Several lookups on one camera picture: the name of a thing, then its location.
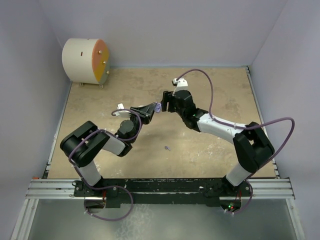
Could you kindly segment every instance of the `gray wall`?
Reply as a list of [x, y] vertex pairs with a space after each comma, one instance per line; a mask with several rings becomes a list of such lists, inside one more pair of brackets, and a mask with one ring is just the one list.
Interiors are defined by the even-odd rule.
[[250, 65], [287, 0], [39, 0], [62, 45], [102, 38], [114, 66]]
[[[290, 177], [307, 239], [320, 239], [320, 1], [288, 0], [252, 65], [253, 85], [265, 121], [292, 116], [296, 128], [276, 158]], [[268, 127], [278, 147], [289, 123]]]
[[0, 1], [0, 235], [12, 234], [41, 177], [69, 85], [61, 46], [36, 0]]

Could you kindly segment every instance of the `small blue object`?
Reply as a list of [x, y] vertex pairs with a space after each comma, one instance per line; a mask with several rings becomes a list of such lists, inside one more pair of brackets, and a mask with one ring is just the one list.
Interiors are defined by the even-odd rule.
[[161, 103], [157, 102], [154, 111], [158, 114], [161, 111]]

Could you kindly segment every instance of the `wooden table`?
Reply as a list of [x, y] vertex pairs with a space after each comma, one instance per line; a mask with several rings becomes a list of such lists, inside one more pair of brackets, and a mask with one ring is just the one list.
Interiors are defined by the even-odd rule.
[[[124, 118], [111, 116], [117, 104], [138, 107], [160, 101], [171, 80], [188, 68], [115, 68], [103, 89], [98, 85], [72, 84], [48, 178], [72, 179], [77, 174], [60, 150], [61, 140], [90, 120], [99, 128], [116, 132]], [[212, 79], [212, 112], [217, 117], [249, 124], [260, 122], [251, 86], [244, 68], [203, 68]], [[208, 110], [210, 85], [200, 72], [185, 76], [198, 108]], [[214, 135], [188, 129], [176, 113], [155, 113], [144, 125], [124, 157], [101, 151], [94, 159], [104, 178], [213, 178], [223, 177], [236, 163], [234, 146]], [[268, 163], [255, 177], [275, 177]]]

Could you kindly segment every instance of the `round container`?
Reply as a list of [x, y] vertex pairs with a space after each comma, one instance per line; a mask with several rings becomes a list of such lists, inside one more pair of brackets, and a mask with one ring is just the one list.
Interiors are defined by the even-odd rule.
[[62, 50], [62, 65], [71, 81], [102, 85], [110, 70], [108, 47], [101, 39], [70, 38]]

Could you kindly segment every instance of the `metal frame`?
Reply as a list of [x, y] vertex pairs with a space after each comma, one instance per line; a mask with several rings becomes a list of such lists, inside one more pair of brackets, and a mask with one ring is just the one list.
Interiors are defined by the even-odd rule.
[[[261, 122], [263, 123], [263, 117], [258, 104], [257, 96], [253, 87], [252, 79], [250, 76], [250, 69], [248, 66], [243, 66], [246, 69], [247, 77], [251, 86], [254, 101]], [[61, 117], [54, 135], [51, 152], [46, 165], [44, 177], [46, 178], [51, 165], [53, 152], [57, 143], [57, 137], [64, 116], [65, 108], [68, 102], [68, 97], [65, 100]], [[249, 179], [250, 184], [253, 188], [253, 199], [286, 199], [290, 218], [295, 230], [295, 235], [298, 240], [305, 240], [304, 231], [299, 219], [298, 210], [295, 206], [295, 195], [292, 189], [290, 179], [280, 179], [276, 161], [273, 159], [272, 164], [274, 167], [275, 178], [251, 178]], [[74, 197], [75, 187], [72, 182], [78, 179], [33, 179], [29, 185], [28, 191], [25, 196], [22, 209], [18, 216], [11, 240], [27, 240], [33, 223], [33, 219], [36, 213], [37, 205], [40, 199], [69, 199], [79, 200], [84, 197]], [[86, 197], [87, 200], [99, 200], [100, 197]], [[234, 197], [220, 197], [220, 200], [233, 200]]]

